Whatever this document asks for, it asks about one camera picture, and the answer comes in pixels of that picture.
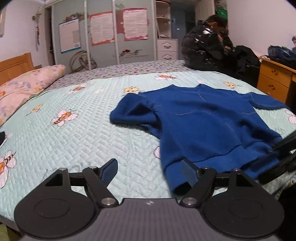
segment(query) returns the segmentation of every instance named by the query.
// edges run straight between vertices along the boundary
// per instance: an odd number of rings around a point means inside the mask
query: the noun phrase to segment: light blue quilted bedspread
[[[151,91],[171,84],[195,87],[200,83],[239,93],[261,93],[215,72],[172,72],[90,80],[31,99],[1,128],[8,139],[0,148],[0,157],[11,151],[16,165],[7,166],[7,182],[0,189],[0,215],[13,220],[16,204],[56,169],[80,172],[88,166],[100,167],[111,158],[118,160],[119,169],[108,188],[119,201],[123,197],[171,197],[160,160],[154,155],[158,139],[137,126],[112,125],[109,114],[126,92]],[[256,111],[283,137],[296,129],[286,109]],[[265,188],[274,193],[292,175],[284,174]],[[84,193],[79,187],[73,189]]]

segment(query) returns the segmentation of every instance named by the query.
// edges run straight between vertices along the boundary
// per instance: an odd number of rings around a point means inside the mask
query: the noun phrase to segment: blue sweater
[[[267,95],[239,94],[206,85],[174,85],[127,94],[111,112],[111,123],[141,124],[160,139],[161,165],[171,191],[186,182],[181,160],[217,172],[241,168],[256,179],[278,163],[269,152],[281,136],[254,108],[286,108]]]

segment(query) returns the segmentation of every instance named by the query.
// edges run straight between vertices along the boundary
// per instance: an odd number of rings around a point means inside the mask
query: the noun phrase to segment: wardrobe
[[[157,60],[157,24],[155,0],[62,0],[51,4],[52,40],[56,64],[64,64],[66,73],[72,73],[70,60],[80,51],[84,55],[87,69],[102,68],[115,64]],[[123,11],[125,9],[146,9],[147,38],[125,41],[123,32]],[[93,45],[91,41],[90,15],[112,13],[114,41]],[[79,37],[81,48],[62,52],[60,46],[60,24],[69,16],[79,18]],[[72,69],[80,66],[76,61]]]

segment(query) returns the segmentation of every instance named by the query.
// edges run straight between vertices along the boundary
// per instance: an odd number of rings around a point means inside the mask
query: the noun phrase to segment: white drawer cabinet
[[[158,52],[158,60],[173,60],[178,59],[177,52]]]
[[[158,39],[157,40],[158,60],[178,59],[178,40],[177,39]]]

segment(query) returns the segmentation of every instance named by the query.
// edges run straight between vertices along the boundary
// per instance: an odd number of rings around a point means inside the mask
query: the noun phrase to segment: screw
[[[193,197],[187,197],[182,200],[182,202],[188,206],[194,205],[197,203],[197,200]]]
[[[106,198],[103,198],[101,202],[106,206],[110,206],[116,203],[116,200],[112,197],[106,197]]]

